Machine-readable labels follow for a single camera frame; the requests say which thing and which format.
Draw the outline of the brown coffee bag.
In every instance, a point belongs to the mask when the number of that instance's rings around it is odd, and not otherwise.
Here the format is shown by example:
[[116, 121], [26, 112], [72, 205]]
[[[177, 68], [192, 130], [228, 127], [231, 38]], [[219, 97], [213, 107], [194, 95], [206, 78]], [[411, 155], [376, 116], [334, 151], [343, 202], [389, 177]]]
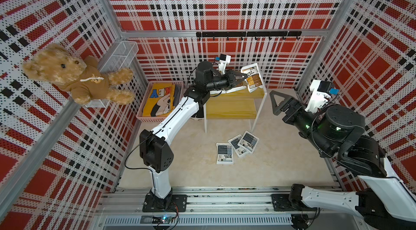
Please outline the brown coffee bag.
[[236, 91], [240, 91], [240, 90], [244, 90], [244, 89], [246, 89], [247, 87], [244, 85], [244, 84], [239, 84], [239, 85], [237, 85], [237, 86], [235, 86], [235, 87], [232, 87], [231, 89], [224, 89], [224, 92], [226, 93], [226, 94], [229, 94], [229, 93], [232, 93], [232, 92], [236, 92]]
[[246, 65], [242, 67], [240, 71], [247, 75], [245, 81], [247, 82], [248, 91], [250, 93], [258, 88], [264, 88], [263, 78], [257, 63]]

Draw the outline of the grey coffee bag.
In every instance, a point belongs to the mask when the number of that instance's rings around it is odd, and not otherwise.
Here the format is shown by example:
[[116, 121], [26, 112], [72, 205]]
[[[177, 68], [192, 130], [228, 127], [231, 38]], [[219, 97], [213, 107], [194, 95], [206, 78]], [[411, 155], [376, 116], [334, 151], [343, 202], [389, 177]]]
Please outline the grey coffee bag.
[[238, 145], [245, 149], [248, 153], [252, 154], [257, 147], [259, 138], [251, 132], [245, 131], [242, 138], [239, 140]]
[[239, 145], [239, 142], [241, 139], [242, 139], [242, 135], [239, 134], [235, 136], [234, 138], [228, 140], [228, 143], [232, 145], [232, 148], [238, 157], [244, 157], [247, 154], [249, 154], [249, 152], [245, 148]]
[[233, 165], [233, 149], [229, 143], [216, 143], [217, 147], [217, 165]]

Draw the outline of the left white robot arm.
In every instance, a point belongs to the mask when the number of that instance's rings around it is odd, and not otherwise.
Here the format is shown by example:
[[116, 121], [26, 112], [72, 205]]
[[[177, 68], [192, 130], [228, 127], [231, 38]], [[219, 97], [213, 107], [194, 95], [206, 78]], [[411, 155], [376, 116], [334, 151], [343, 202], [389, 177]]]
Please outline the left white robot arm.
[[247, 74], [236, 70], [226, 70], [222, 74], [211, 62], [200, 62], [194, 82], [186, 89], [178, 106], [151, 131], [140, 133], [140, 157], [152, 172], [153, 196], [166, 200], [172, 195], [169, 167], [174, 154], [170, 145], [183, 125], [207, 103], [212, 91], [232, 89], [247, 78]]

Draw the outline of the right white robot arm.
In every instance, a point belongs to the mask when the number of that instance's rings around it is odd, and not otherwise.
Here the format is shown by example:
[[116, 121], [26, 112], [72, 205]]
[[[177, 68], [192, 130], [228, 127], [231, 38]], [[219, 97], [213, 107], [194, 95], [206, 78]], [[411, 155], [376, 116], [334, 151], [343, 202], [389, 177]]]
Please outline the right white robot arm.
[[288, 196], [294, 209], [347, 213], [378, 230], [415, 229], [416, 196], [378, 142], [364, 134], [362, 115], [338, 104], [313, 114], [300, 101], [278, 91], [272, 91], [270, 98], [273, 113], [284, 113], [284, 123], [296, 127], [322, 158], [335, 161], [367, 185], [364, 191], [333, 192], [294, 184]]

